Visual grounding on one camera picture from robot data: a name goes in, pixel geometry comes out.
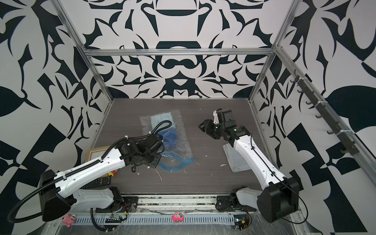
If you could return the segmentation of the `blue towel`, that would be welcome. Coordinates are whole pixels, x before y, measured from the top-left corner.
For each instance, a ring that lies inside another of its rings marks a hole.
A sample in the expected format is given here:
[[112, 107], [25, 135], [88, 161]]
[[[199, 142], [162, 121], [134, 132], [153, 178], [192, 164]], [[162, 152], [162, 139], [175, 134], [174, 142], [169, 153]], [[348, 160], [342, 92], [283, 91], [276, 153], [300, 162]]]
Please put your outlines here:
[[166, 149], [174, 149], [177, 146], [177, 133], [175, 128], [169, 128], [158, 133], [163, 137]]

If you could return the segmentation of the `light teal towel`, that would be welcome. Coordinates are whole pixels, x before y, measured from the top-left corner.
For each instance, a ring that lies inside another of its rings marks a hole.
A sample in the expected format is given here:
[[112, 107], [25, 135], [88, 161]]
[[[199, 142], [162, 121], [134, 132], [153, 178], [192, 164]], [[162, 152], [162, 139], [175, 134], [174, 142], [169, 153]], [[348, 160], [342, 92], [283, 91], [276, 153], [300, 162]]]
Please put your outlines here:
[[154, 129], [159, 123], [161, 123], [164, 120], [170, 120], [171, 123], [172, 123], [172, 125], [171, 125], [170, 128], [176, 128], [172, 112], [167, 112], [167, 113], [161, 113], [161, 114], [152, 115], [150, 117], [152, 128]]

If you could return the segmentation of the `clear vacuum bag blue zip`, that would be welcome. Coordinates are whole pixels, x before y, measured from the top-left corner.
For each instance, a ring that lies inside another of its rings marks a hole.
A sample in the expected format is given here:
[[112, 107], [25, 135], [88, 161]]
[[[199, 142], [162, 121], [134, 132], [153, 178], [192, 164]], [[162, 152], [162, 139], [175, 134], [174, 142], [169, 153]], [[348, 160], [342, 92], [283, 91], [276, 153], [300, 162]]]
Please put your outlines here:
[[158, 133], [163, 137], [165, 147], [164, 152], [161, 153], [161, 160], [158, 166], [165, 171], [174, 172], [194, 162], [180, 110], [174, 109], [140, 117], [145, 135], [155, 129], [164, 120], [171, 121], [171, 127]]

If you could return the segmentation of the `grey towel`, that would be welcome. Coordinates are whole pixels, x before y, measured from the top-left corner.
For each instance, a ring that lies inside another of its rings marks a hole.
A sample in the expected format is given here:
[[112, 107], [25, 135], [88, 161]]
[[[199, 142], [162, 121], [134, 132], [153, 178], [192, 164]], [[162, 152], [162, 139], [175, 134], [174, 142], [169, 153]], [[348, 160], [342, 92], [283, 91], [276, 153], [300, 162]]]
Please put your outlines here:
[[251, 170], [251, 167], [248, 165], [246, 160], [237, 152], [230, 144], [225, 144], [222, 146], [229, 167], [232, 172], [242, 172]]

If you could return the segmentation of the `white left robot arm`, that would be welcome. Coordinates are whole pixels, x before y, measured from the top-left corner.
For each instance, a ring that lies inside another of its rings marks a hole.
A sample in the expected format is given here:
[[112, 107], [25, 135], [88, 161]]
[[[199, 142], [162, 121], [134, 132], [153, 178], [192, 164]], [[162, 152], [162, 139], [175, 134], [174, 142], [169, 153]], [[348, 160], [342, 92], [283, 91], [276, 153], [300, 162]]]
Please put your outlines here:
[[116, 187], [85, 190], [83, 187], [113, 170], [126, 166], [147, 165], [155, 168], [164, 150], [163, 136], [150, 134], [144, 140], [123, 138], [112, 144], [102, 156], [59, 173], [49, 170], [40, 183], [39, 193], [43, 221], [52, 221], [69, 213], [101, 209], [119, 210], [124, 203]]

